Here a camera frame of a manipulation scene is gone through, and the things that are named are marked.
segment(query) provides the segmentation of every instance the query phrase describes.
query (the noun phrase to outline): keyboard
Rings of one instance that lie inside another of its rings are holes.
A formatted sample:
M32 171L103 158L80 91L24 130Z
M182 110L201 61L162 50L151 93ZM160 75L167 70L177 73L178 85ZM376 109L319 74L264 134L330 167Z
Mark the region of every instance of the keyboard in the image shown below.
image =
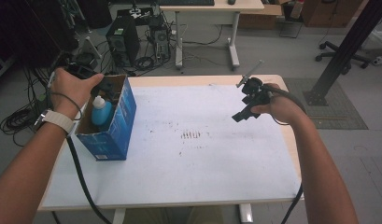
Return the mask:
M215 5L214 0L158 0L159 6L198 6L212 7Z

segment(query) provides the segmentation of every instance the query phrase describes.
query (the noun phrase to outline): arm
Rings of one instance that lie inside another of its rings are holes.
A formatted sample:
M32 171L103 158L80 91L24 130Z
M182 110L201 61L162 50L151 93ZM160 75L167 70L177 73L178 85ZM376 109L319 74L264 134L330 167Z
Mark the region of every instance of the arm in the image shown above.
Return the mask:
M308 222L358 223L345 183L314 123L301 108L291 100L275 95L271 104L254 106L251 111L272 114L293 129Z
M99 74L80 80L58 68L51 89L83 106L90 97L92 87L102 78L103 75ZM77 108L62 96L52 95L51 101L56 112L70 119L78 113ZM61 127L47 122L2 173L0 223L32 223L65 137Z

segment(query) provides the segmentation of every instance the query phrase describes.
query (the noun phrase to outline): person's leg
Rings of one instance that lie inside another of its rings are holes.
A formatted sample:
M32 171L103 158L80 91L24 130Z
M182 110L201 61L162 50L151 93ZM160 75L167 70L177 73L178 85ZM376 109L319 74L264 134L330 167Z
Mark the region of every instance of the person's leg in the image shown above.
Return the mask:
M220 206L193 207L187 224L223 224Z
M169 215L165 208L126 209L123 224L168 224Z

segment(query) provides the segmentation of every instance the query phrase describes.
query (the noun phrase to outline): white watch band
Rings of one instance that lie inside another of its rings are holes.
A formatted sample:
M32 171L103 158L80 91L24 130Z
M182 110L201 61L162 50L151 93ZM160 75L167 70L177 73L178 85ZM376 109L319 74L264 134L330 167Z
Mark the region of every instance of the white watch band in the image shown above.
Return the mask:
M71 133L72 128L74 127L74 121L69 119L66 115L49 111L46 116L43 118L43 121L53 123L57 126L62 127L67 133Z

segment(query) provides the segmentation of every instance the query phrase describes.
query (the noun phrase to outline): desk leg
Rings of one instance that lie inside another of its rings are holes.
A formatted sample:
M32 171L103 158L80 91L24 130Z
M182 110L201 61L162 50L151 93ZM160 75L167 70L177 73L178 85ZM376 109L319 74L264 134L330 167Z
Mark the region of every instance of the desk leg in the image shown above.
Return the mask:
M176 67L177 69L182 68L182 38L180 36L180 25L179 25L179 12L176 11L176 29L177 29L177 45L176 45Z
M231 52L233 70L237 68L238 66L240 66L239 58L237 56L236 45L234 44L234 41L236 39L236 33L237 33L237 24L239 23L239 17L240 17L240 12L235 12L233 15L232 36L231 38L228 38L229 51Z
M239 204L241 223L253 223L252 210L250 203Z
M122 224L124 221L124 215L126 214L125 208L117 208L115 209L114 220L112 224Z

